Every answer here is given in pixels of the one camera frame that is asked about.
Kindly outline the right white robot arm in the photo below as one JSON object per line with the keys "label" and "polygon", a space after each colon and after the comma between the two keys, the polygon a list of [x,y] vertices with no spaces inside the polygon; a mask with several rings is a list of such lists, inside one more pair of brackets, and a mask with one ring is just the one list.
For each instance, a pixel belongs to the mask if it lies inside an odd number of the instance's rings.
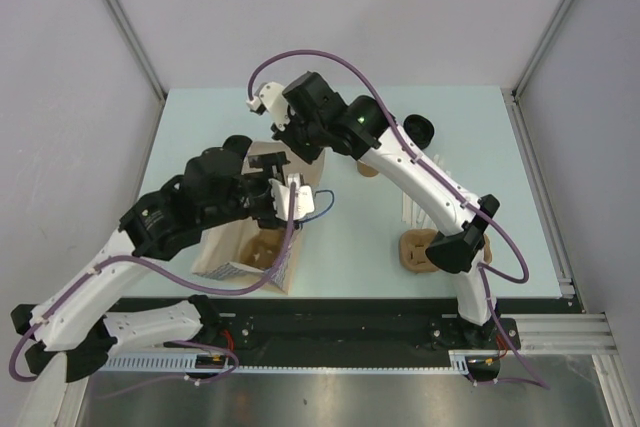
{"label": "right white robot arm", "polygon": [[463,340],[473,348],[493,341],[496,302],[485,289],[479,265],[499,201],[454,182],[373,94],[346,102],[319,73],[307,72],[287,86],[266,83],[256,96],[272,117],[274,139],[302,160],[310,163],[326,148],[351,157],[385,176],[425,211],[436,226],[425,254],[452,278]]}

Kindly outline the blue checkered paper bag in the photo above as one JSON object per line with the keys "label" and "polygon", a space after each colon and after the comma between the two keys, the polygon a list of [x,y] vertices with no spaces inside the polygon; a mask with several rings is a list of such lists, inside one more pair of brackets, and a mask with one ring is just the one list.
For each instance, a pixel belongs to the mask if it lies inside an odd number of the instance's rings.
{"label": "blue checkered paper bag", "polygon": [[[325,155],[308,164],[281,142],[255,141],[250,156],[284,152],[286,174],[299,173],[306,184],[317,189],[324,170]],[[274,264],[285,229],[263,229],[251,218],[214,227],[205,232],[199,254],[191,266],[197,277],[221,281],[225,289],[247,287]]]}

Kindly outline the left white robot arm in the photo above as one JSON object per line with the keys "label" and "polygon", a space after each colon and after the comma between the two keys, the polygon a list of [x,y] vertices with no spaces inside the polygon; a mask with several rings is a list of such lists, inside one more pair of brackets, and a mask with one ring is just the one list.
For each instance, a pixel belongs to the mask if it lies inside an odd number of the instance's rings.
{"label": "left white robot arm", "polygon": [[[10,376],[34,382],[55,357],[64,355],[64,380],[72,383],[129,349],[165,342],[211,347],[221,323],[210,296],[243,296],[271,283],[287,260],[299,219],[295,207],[303,183],[286,172],[291,153],[281,144],[257,153],[253,143],[233,135],[189,159],[183,173],[136,201],[63,289],[36,306],[16,306],[11,318],[20,339],[10,356]],[[204,232],[246,219],[284,231],[275,260],[248,286],[206,287],[162,267],[198,244]],[[193,290],[193,296],[166,308],[111,314],[123,292],[150,271]]]}

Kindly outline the single brown paper cup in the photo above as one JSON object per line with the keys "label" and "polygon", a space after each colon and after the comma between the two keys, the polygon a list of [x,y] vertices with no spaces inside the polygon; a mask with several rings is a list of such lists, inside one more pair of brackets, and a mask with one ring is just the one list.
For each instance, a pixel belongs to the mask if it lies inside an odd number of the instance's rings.
{"label": "single brown paper cup", "polygon": [[252,143],[252,139],[245,135],[231,135],[223,142],[222,148],[245,157]]}

